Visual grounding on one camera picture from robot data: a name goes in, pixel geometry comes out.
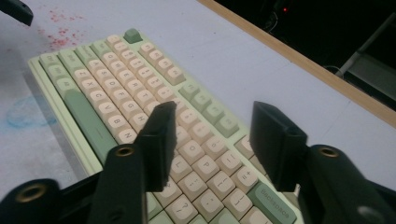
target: mechanical keyboard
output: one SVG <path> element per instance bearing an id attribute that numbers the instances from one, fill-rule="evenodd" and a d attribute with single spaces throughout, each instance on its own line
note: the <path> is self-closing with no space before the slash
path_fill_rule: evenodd
<path id="1" fill-rule="evenodd" d="M 274 190 L 248 128 L 136 29 L 29 61 L 88 175 L 132 143 L 153 108 L 177 103 L 177 147 L 163 192 L 148 193 L 149 223 L 302 223 L 295 194 Z"/>

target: white table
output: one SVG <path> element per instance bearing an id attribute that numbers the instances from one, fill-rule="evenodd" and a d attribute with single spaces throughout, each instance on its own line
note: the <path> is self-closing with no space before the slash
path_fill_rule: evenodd
<path id="1" fill-rule="evenodd" d="M 246 125 L 253 101 L 275 105 L 309 135 L 309 145 L 344 150 L 368 179 L 396 189 L 394 112 L 356 90 L 345 93 L 348 85 L 342 80 L 226 10 L 219 13 L 256 38 L 193 0 L 24 3 L 35 13 L 31 27 L 0 14 L 0 198 L 35 178 L 54 178 L 64 188 L 85 177 L 27 60 L 131 27 L 164 49 Z"/>

